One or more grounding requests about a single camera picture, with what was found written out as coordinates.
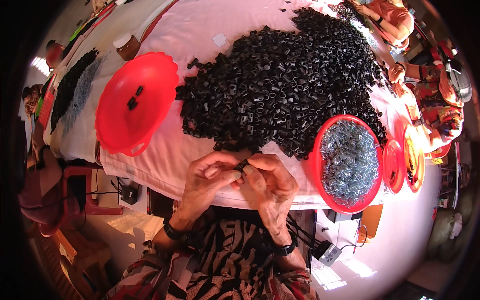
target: red plastic basin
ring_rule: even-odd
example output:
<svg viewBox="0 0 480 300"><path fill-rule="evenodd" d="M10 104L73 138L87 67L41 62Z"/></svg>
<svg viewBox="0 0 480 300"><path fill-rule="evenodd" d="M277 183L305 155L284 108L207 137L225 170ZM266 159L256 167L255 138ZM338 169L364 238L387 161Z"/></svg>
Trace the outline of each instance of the red plastic basin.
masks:
<svg viewBox="0 0 480 300"><path fill-rule="evenodd" d="M96 110L95 129L101 146L112 154L140 155L175 100L178 65L164 53L147 53L127 62L107 83ZM136 96L139 86L143 87ZM129 110L135 97L138 105Z"/></svg>
<svg viewBox="0 0 480 300"><path fill-rule="evenodd" d="M384 181L393 194L398 194L402 189L406 173L402 146L391 139L384 149Z"/></svg>
<svg viewBox="0 0 480 300"><path fill-rule="evenodd" d="M324 189L324 185L322 184L322 177L324 173L324 167L326 164L326 162L322 157L322 153L320 152L322 139L325 134L325 131L339 120L353 121L358 125L365 127L370 133L370 135L373 136L375 140L375 144L378 145L377 147L378 178L375 180L370 192L367 195L365 195L364 201L359 202L355 206L350 208L344 205L337 204L334 201L334 198L329 194L327 194L327 192ZM380 189L380 186L382 185L382 175L383 175L384 166L383 166L382 149L379 146L378 139L373 133L373 131L371 130L371 128L364 121L351 115L337 115L329 119L327 122L325 122L325 124L322 126L322 128L318 132L317 138L315 140L315 146L313 148L313 152L309 156L312 161L311 164L312 164L313 178L315 180L315 185L317 186L318 192L320 193L322 198L325 200L325 202L331 209L341 214L353 215L363 211L365 208L367 208L370 205L370 203L372 203L373 199L375 198L375 196L377 195Z"/></svg>

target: black wristband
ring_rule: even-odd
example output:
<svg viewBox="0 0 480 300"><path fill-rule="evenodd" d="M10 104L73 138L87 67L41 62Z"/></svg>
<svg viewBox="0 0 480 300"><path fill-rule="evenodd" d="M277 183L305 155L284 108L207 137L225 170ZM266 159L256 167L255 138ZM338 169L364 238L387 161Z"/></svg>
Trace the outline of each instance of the black wristband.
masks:
<svg viewBox="0 0 480 300"><path fill-rule="evenodd" d="M383 21L384 19L382 17L380 17L380 19L378 19L377 21L377 25L380 26L380 23Z"/></svg>
<svg viewBox="0 0 480 300"><path fill-rule="evenodd" d="M272 250L276 256L289 256L298 247L297 237L292 232L290 232L290 236L292 237L292 244L289 246L278 247L272 242Z"/></svg>
<svg viewBox="0 0 480 300"><path fill-rule="evenodd" d="M396 64L396 65L399 65L399 66L401 66L405 72L407 71L407 69L405 69L405 66L404 66L404 65L402 65L401 63L399 63L399 62L396 62L395 64Z"/></svg>
<svg viewBox="0 0 480 300"><path fill-rule="evenodd" d="M175 229L172 228L172 226L170 226L170 220L169 219L164 219L163 224L164 224L163 227L164 227L164 230L165 230L165 234L170 239L181 240L185 236L185 234L176 231Z"/></svg>

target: orange shirt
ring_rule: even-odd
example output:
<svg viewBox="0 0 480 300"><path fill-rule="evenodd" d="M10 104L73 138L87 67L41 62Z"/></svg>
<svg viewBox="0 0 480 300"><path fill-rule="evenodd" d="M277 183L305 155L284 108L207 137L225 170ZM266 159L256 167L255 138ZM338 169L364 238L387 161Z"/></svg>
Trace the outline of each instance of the orange shirt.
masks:
<svg viewBox="0 0 480 300"><path fill-rule="evenodd" d="M406 8L396 7L395 5L388 3L386 0L375 0L370 4L367 4L367 6L393 26L397 27L398 24L403 24L406 28L408 28L408 31L412 33L414 20L413 16ZM398 41L391 34L382 30L382 28L380 28L380 33L385 40L389 41L395 46L399 46L401 42L407 39L405 38L404 40Z"/></svg>

